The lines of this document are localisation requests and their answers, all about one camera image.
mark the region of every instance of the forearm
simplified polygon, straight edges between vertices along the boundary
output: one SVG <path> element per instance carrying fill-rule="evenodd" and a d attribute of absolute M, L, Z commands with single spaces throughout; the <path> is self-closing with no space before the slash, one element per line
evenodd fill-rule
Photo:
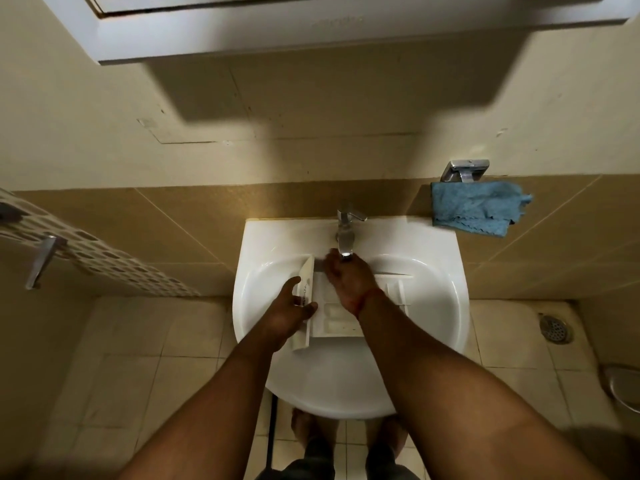
<path fill-rule="evenodd" d="M 273 346 L 254 328 L 140 450 L 121 480 L 241 480 Z"/>
<path fill-rule="evenodd" d="M 369 298 L 360 324 L 432 477 L 600 478 L 516 393 L 422 331 L 388 298 Z M 545 462 L 528 465 L 532 455 Z"/>

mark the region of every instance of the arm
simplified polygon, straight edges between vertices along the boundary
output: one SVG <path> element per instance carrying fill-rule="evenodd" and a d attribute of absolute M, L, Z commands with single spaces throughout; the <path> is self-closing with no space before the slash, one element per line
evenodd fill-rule
<path fill-rule="evenodd" d="M 429 475 L 471 479 L 603 479 L 503 382 L 414 324 L 381 292 L 359 257 L 335 250 L 325 272 L 358 315 L 396 411 Z"/>
<path fill-rule="evenodd" d="M 292 290 L 299 281 L 284 284 L 222 368 L 133 457 L 120 480 L 242 480 L 271 356 L 317 308 L 296 306 Z"/>

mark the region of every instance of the red thread bracelet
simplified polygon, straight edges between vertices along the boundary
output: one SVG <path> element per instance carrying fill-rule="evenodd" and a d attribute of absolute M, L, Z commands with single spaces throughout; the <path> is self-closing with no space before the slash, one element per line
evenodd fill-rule
<path fill-rule="evenodd" d="M 367 298 L 372 297 L 373 295 L 377 295 L 377 294 L 382 294 L 384 296 L 385 292 L 382 291 L 380 288 L 372 288 L 370 290 L 367 290 L 364 292 L 364 294 L 358 298 L 357 302 L 356 302 L 356 313 L 354 314 L 356 319 L 359 321 L 360 320 L 360 313 L 362 311 L 362 309 L 364 308 L 364 305 L 367 302 Z"/>

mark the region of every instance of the foot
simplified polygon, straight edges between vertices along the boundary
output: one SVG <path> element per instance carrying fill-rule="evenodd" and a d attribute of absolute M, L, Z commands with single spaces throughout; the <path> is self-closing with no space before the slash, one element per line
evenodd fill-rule
<path fill-rule="evenodd" d="M 388 444 L 398 458 L 404 448 L 409 433 L 400 423 L 400 418 L 387 416 L 382 421 L 374 419 L 367 421 L 367 445 L 371 448 L 375 443 Z"/>
<path fill-rule="evenodd" d="M 296 439 L 305 449 L 309 441 L 318 436 L 324 438 L 331 445 L 331 448 L 334 448 L 338 421 L 320 418 L 294 408 L 291 415 L 291 429 Z"/>

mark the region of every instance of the tiled floor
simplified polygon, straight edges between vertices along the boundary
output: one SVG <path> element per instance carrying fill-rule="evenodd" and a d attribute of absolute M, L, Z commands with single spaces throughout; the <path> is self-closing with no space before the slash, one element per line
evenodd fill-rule
<path fill-rule="evenodd" d="M 229 302 L 214 299 L 101 298 L 79 344 L 51 416 L 33 476 L 108 476 L 201 387 L 236 345 Z M 574 341 L 548 344 L 538 312 L 569 322 Z M 562 302 L 472 302 L 465 354 L 512 387 L 592 457 L 603 457 L 594 428 L 620 425 L 596 376 L 596 361 L 580 321 Z M 271 397 L 265 392 L 245 479 L 264 466 Z M 274 467 L 303 450 L 294 440 L 291 406 L 279 402 Z M 624 454 L 619 436 L 607 441 Z M 364 422 L 341 422 L 337 480 L 364 480 Z M 413 443 L 399 458 L 422 480 L 428 474 Z"/>

